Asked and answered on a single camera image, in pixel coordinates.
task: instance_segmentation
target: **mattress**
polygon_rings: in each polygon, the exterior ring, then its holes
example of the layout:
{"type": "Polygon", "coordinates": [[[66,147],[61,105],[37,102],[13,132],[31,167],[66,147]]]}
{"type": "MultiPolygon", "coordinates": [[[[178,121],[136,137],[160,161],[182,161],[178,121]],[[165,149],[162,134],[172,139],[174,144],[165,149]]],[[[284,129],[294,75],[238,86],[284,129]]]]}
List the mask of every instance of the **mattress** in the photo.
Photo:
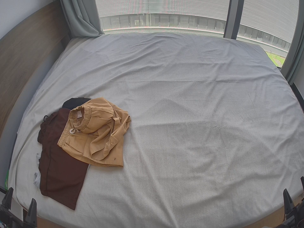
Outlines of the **mattress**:
{"type": "Polygon", "coordinates": [[[65,227],[241,227],[302,191],[304,114],[257,45],[174,33],[76,39],[24,113],[14,199],[65,227]],[[71,97],[129,112],[124,167],[91,165],[73,211],[33,184],[44,115],[71,97]]]}

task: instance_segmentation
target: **green lawn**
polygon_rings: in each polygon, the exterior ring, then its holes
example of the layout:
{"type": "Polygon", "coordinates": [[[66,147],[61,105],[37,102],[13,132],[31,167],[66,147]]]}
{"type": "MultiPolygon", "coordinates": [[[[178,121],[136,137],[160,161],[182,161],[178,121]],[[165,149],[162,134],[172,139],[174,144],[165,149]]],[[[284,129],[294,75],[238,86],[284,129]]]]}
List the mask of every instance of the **green lawn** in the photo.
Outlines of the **green lawn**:
{"type": "Polygon", "coordinates": [[[276,54],[273,54],[273,53],[270,53],[270,52],[266,52],[266,53],[267,53],[267,55],[269,56],[269,58],[271,59],[271,61],[272,61],[277,67],[282,67],[282,65],[283,65],[283,63],[284,63],[284,61],[285,61],[285,58],[280,57],[279,55],[276,55],[276,54]]]}

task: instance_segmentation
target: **drawstring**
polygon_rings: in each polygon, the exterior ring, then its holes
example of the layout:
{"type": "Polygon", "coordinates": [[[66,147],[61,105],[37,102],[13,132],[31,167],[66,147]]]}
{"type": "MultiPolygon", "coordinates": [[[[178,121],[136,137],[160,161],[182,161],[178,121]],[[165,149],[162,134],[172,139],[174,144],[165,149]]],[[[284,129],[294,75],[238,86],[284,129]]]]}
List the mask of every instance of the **drawstring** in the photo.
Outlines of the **drawstring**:
{"type": "Polygon", "coordinates": [[[76,132],[76,128],[71,128],[70,129],[70,134],[74,134],[76,132]]]}

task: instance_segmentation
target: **curtain fold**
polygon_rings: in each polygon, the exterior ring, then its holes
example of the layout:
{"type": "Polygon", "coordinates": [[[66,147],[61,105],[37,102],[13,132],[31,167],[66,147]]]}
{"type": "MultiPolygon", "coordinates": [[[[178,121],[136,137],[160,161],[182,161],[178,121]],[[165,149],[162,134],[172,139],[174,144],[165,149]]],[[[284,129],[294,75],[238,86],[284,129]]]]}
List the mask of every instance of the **curtain fold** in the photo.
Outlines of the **curtain fold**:
{"type": "Polygon", "coordinates": [[[304,0],[299,0],[298,21],[295,27],[293,40],[281,68],[282,75],[286,78],[289,85],[292,85],[294,79],[303,65],[304,60],[304,0]]]}
{"type": "Polygon", "coordinates": [[[72,37],[97,37],[104,34],[95,0],[60,0],[72,37]]]}

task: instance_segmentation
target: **white tag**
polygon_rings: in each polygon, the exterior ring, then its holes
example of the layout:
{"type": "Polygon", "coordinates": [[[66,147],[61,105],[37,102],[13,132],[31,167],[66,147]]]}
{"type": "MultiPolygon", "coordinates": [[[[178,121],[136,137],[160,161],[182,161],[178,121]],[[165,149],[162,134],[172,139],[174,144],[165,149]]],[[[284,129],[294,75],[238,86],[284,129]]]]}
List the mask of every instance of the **white tag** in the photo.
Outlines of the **white tag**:
{"type": "Polygon", "coordinates": [[[82,117],[81,111],[77,112],[77,118],[82,117]]]}

